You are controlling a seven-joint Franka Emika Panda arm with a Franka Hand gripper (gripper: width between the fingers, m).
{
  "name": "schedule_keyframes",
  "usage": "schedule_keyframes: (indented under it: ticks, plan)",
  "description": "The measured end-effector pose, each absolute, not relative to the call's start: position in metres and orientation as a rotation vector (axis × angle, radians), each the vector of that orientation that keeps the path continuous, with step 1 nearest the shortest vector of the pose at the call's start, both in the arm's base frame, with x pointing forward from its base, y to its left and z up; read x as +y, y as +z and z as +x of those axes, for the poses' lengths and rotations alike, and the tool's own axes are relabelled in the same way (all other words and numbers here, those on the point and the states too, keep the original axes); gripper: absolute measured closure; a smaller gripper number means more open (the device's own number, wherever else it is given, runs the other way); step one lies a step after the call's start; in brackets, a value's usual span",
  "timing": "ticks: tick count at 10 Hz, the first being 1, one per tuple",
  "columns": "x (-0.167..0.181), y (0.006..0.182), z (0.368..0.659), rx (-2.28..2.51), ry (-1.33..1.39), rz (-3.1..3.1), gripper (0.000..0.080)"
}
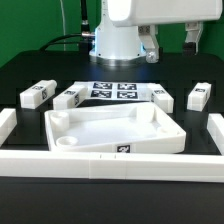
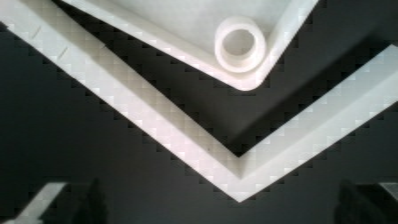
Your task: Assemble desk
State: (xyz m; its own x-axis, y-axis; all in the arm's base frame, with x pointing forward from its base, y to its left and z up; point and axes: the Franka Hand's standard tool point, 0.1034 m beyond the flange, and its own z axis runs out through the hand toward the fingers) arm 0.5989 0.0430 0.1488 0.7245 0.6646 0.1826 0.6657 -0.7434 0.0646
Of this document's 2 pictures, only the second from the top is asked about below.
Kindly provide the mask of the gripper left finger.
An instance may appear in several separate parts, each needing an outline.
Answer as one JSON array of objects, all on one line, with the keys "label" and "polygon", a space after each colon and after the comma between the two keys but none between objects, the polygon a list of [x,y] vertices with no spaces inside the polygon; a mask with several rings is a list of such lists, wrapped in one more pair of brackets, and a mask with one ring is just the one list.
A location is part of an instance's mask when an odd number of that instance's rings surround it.
[{"label": "gripper left finger", "polygon": [[50,182],[43,186],[20,215],[14,219],[7,220],[4,224],[43,224],[41,216],[66,185],[66,182]]}]

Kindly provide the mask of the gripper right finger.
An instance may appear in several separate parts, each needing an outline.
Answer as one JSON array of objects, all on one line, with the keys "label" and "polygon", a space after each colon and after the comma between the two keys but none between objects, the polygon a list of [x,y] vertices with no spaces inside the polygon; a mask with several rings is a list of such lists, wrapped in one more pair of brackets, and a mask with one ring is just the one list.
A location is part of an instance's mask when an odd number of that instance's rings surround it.
[{"label": "gripper right finger", "polygon": [[388,194],[393,196],[395,200],[398,201],[398,183],[382,182],[380,187],[384,188]]}]

